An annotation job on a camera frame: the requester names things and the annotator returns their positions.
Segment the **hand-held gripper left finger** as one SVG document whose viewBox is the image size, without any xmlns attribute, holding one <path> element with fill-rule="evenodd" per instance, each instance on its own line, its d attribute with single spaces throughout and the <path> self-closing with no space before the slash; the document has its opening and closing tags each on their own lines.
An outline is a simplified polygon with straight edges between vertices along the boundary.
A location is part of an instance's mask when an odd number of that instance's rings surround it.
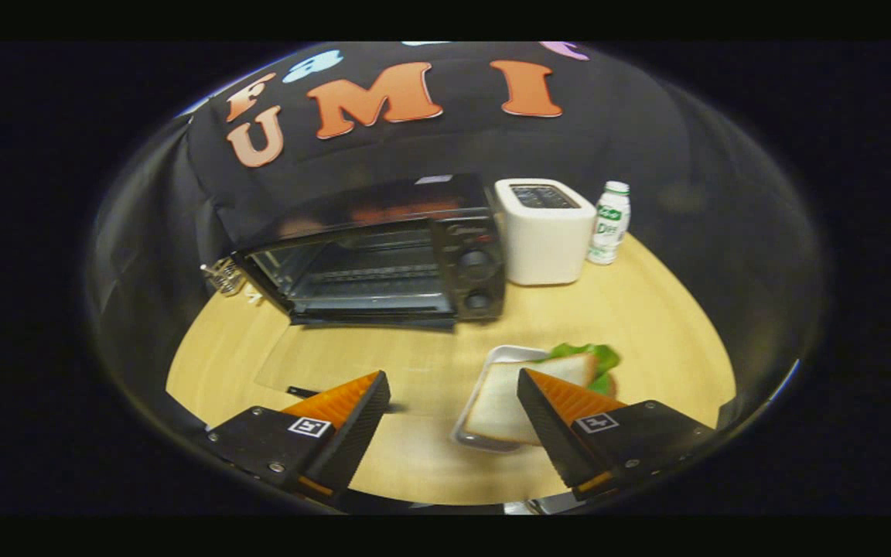
<svg viewBox="0 0 891 557">
<path fill-rule="evenodd" d="M 206 449 L 277 490 L 336 500 L 350 485 L 390 405 L 384 371 L 275 410 L 255 406 L 206 433 Z"/>
</svg>

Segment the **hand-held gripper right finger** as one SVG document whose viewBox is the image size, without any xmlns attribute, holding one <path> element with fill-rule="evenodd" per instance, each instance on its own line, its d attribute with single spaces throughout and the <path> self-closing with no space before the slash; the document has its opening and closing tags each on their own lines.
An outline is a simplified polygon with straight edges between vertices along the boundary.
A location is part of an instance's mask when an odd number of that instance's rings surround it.
<svg viewBox="0 0 891 557">
<path fill-rule="evenodd" d="M 520 369 L 517 399 L 577 501 L 621 493 L 691 459 L 714 428 L 659 401 L 623 403 Z"/>
</svg>

